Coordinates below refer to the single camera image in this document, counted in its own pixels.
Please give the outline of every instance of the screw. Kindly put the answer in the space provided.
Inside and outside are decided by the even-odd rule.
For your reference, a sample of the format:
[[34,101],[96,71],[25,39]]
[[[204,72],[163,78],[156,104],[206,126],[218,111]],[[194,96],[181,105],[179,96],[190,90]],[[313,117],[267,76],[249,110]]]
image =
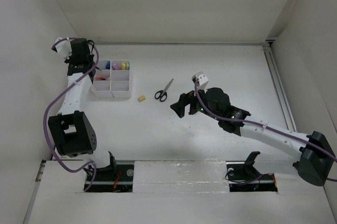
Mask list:
[[233,168],[229,168],[227,170],[228,176],[233,176],[234,175],[234,169]]
[[129,176],[129,177],[132,177],[133,176],[133,169],[129,169],[126,171],[126,174]]

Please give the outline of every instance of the black scissors handle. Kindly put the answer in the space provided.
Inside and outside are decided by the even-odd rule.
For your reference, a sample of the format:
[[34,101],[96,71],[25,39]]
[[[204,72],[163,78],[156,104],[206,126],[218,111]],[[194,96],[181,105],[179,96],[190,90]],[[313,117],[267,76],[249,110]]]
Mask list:
[[154,95],[154,98],[158,99],[160,102],[164,102],[167,99],[167,92],[163,93],[163,90],[160,90]]

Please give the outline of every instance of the small sponge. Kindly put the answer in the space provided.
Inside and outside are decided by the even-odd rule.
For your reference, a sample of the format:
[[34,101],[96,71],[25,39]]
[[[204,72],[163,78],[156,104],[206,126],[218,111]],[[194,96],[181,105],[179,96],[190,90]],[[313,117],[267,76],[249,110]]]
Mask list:
[[144,95],[140,96],[140,97],[138,98],[138,100],[139,100],[139,102],[142,102],[143,100],[145,100],[145,96],[144,96]]

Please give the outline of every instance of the scissors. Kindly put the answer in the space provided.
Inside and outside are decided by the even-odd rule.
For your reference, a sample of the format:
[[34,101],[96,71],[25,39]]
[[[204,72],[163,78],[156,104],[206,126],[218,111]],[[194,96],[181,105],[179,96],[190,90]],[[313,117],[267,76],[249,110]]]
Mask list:
[[167,90],[170,87],[170,85],[172,84],[174,78],[171,79],[171,81],[168,83],[167,86],[165,86],[164,90],[160,90],[158,91],[155,95],[154,98],[158,99],[160,102],[164,102],[167,99]]

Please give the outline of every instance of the white tabletop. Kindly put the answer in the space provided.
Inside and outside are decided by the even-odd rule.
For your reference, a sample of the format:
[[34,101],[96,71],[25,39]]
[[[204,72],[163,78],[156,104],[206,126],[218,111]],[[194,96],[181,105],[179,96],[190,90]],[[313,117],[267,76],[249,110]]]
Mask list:
[[[219,87],[234,106],[286,127],[261,46],[104,45],[101,59],[127,59],[133,74],[129,100],[102,100],[91,92],[85,113],[97,141],[117,160],[245,159],[259,150],[265,160],[285,160],[282,152],[223,131],[202,114],[180,119],[170,105],[194,88],[191,77],[203,71],[208,88]],[[163,103],[154,99],[174,78]],[[145,95],[146,100],[137,98]]]
[[[208,87],[222,88],[234,106],[286,127],[261,46],[109,45],[98,49],[101,59],[130,60],[133,97],[101,100],[89,94],[85,113],[97,141],[117,160],[200,162],[186,161],[179,170],[174,162],[138,161],[131,194],[84,193],[85,172],[68,174],[55,161],[47,162],[29,224],[334,222],[324,189],[304,182],[286,154],[228,134],[203,114],[186,112],[179,119],[169,108],[181,93],[193,89],[191,77],[203,71],[210,80]],[[167,101],[155,100],[156,91],[172,78]],[[141,103],[140,95],[146,96]],[[257,150],[261,154],[255,166],[262,164],[275,173],[279,193],[229,193],[222,160],[244,160]],[[210,168],[214,159],[220,163]],[[81,161],[67,164],[75,168]],[[202,183],[189,180],[193,178]],[[192,184],[181,185],[184,181]]]

